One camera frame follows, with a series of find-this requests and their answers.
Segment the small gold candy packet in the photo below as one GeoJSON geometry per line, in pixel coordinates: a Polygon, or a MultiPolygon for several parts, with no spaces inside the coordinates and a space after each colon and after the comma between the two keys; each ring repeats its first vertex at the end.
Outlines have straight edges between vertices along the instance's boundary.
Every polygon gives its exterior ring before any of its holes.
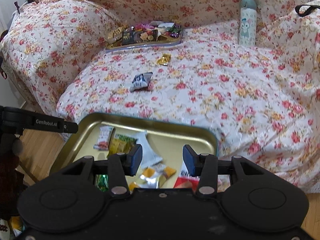
{"type": "Polygon", "coordinates": [[[162,56],[157,60],[157,64],[167,66],[171,61],[171,54],[163,53],[162,56]]]}

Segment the gold green snack packet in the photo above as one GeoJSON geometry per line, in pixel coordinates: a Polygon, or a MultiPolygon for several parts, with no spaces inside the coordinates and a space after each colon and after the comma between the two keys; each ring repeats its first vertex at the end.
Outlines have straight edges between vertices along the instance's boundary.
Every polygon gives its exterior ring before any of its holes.
{"type": "Polygon", "coordinates": [[[115,134],[109,144],[108,156],[125,153],[128,154],[136,145],[137,139],[128,135],[115,134]]]}

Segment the blue white milk packet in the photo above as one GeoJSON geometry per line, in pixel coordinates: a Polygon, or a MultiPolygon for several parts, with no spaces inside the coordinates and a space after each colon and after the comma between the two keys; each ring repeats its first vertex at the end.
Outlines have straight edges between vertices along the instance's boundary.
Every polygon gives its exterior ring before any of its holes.
{"type": "Polygon", "coordinates": [[[151,81],[152,76],[153,76],[153,72],[146,72],[146,73],[136,75],[131,82],[130,92],[147,88],[151,81]]]}

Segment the gold tray full of snacks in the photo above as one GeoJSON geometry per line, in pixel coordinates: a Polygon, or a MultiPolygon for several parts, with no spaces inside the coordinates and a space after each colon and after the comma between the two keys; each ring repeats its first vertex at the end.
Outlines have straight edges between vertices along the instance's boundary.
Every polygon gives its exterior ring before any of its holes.
{"type": "Polygon", "coordinates": [[[183,28],[174,22],[152,21],[146,24],[121,26],[108,33],[106,49],[110,51],[163,47],[180,44],[183,28]]]}

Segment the white long snack packet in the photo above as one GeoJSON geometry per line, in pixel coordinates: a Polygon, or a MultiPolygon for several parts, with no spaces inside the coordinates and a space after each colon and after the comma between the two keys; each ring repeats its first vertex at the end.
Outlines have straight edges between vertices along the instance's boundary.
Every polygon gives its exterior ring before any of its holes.
{"type": "Polygon", "coordinates": [[[150,146],[147,140],[147,135],[148,134],[146,131],[138,132],[134,135],[134,137],[137,139],[136,143],[140,144],[143,150],[142,161],[140,163],[140,167],[142,169],[157,165],[163,160],[163,158],[159,156],[150,146]]]}

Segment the cartoon cat water bottle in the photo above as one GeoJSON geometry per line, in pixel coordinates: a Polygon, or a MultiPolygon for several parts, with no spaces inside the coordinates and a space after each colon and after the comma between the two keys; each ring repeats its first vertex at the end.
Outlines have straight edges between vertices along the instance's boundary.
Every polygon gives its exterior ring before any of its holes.
{"type": "Polygon", "coordinates": [[[254,47],[256,33],[257,4],[254,0],[241,0],[239,44],[242,46],[254,47]]]}

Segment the gold empty tin tray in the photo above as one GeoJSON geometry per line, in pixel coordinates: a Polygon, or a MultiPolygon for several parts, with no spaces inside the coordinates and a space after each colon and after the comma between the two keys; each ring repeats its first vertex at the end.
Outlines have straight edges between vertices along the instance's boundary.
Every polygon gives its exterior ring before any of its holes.
{"type": "Polygon", "coordinates": [[[205,128],[123,115],[92,113],[80,121],[78,132],[69,137],[53,162],[49,174],[54,174],[86,155],[93,156],[95,160],[105,160],[108,153],[93,148],[99,137],[100,126],[103,125],[113,126],[114,133],[124,135],[146,132],[148,143],[155,153],[163,158],[162,163],[176,170],[176,173],[163,184],[164,188],[173,188],[175,185],[182,166],[184,145],[190,145],[198,154],[217,155],[219,148],[216,136],[205,128]]]}

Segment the white nut snack packet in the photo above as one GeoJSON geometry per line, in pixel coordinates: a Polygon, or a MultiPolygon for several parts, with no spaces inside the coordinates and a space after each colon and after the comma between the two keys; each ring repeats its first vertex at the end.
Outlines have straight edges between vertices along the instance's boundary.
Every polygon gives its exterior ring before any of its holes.
{"type": "Polygon", "coordinates": [[[94,144],[93,148],[99,151],[108,151],[113,130],[113,126],[100,126],[99,137],[97,139],[97,142],[94,144]]]}

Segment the red hawthorn strip packet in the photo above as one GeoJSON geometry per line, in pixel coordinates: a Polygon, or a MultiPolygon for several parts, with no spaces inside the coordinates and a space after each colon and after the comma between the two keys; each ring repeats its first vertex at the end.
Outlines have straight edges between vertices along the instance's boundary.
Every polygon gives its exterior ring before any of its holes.
{"type": "Polygon", "coordinates": [[[196,191],[199,181],[199,177],[192,177],[189,174],[185,163],[182,162],[182,166],[174,184],[174,188],[192,189],[193,191],[196,191]]]}

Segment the green candy wrapper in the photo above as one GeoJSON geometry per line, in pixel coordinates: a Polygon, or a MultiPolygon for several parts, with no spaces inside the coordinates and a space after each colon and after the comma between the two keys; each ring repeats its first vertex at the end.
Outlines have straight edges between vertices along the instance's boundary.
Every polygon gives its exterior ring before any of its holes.
{"type": "Polygon", "coordinates": [[[95,186],[102,192],[108,191],[108,175],[107,174],[96,175],[95,186]]]}

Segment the yellow silver snack packet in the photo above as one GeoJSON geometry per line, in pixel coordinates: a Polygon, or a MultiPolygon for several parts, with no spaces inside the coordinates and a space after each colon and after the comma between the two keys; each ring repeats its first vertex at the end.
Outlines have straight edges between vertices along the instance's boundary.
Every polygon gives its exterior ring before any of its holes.
{"type": "Polygon", "coordinates": [[[176,170],[164,164],[154,165],[143,170],[137,179],[129,183],[129,190],[141,189],[160,189],[163,184],[175,175],[176,170]]]}

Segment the black cracker packet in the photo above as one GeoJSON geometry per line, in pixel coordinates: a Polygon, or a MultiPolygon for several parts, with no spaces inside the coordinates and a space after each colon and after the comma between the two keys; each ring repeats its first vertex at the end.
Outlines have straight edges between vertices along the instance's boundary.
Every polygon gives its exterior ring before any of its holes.
{"type": "Polygon", "coordinates": [[[122,35],[121,44],[130,45],[138,43],[156,42],[158,38],[158,30],[125,30],[122,35]]]}

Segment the floral sofa cover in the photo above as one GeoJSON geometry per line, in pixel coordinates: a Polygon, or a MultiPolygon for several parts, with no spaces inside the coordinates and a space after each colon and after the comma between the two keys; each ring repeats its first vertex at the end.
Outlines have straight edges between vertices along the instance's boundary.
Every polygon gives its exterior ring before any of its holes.
{"type": "Polygon", "coordinates": [[[241,0],[40,0],[1,42],[7,67],[44,113],[80,122],[106,112],[210,129],[219,157],[243,155],[319,192],[319,0],[254,0],[255,46],[239,44],[241,0]],[[110,51],[108,33],[152,21],[180,44],[110,51]],[[157,64],[171,54],[167,66],[157,64]],[[138,74],[147,88],[130,92],[138,74]]]}

